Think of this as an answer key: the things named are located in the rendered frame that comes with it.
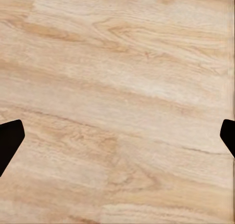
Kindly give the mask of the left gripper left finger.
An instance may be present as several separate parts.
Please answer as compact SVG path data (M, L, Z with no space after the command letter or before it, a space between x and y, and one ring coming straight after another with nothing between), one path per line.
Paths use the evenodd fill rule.
M0 177L25 138L21 120L0 125Z

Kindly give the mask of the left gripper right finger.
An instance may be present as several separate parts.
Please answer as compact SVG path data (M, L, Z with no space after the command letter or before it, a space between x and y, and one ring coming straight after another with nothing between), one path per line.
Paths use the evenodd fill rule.
M220 137L235 158L235 121L228 119L223 121Z

